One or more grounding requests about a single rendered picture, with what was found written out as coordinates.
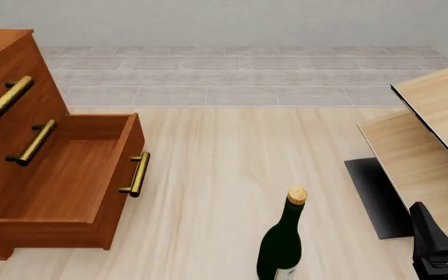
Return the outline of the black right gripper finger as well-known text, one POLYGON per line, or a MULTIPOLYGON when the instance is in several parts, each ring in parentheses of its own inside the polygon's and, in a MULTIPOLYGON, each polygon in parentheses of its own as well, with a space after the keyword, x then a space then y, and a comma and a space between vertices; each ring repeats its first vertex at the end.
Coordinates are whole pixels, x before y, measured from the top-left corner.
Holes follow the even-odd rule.
POLYGON ((409 212, 414 232, 413 258, 448 257, 448 236, 437 225, 422 202, 415 202, 409 212))

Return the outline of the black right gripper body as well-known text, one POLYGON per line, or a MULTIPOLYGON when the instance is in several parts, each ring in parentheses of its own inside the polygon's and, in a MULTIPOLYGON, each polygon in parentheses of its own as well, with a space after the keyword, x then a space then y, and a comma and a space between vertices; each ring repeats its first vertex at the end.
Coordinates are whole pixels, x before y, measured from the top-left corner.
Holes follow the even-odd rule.
POLYGON ((419 280, 448 280, 448 257, 413 255, 413 268, 419 280))

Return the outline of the pale wooden rack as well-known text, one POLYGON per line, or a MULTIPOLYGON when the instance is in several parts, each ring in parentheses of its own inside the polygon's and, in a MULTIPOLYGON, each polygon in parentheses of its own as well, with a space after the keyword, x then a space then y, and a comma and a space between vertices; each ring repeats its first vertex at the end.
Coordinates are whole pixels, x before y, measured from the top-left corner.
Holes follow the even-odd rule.
POLYGON ((391 89, 406 109, 358 124, 398 197, 387 237, 412 234, 415 202, 448 236, 448 68, 391 89))

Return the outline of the dark green wine bottle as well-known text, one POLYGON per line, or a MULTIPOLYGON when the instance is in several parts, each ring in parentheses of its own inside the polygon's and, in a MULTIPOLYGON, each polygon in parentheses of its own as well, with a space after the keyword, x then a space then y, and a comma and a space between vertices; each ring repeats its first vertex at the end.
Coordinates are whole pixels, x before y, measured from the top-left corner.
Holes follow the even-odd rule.
POLYGON ((293 280, 302 256, 299 219, 308 193, 292 186, 285 199, 282 216, 264 235, 257 258, 259 280, 293 280))

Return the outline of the open wooden drawer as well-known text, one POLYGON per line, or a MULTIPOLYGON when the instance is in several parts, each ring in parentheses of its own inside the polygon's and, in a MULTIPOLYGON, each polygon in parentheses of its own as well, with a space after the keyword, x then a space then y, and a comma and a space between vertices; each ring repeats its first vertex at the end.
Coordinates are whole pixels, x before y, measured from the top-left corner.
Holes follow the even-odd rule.
POLYGON ((14 248, 101 248, 114 239, 145 139, 137 114, 66 115, 0 190, 0 238, 14 248))

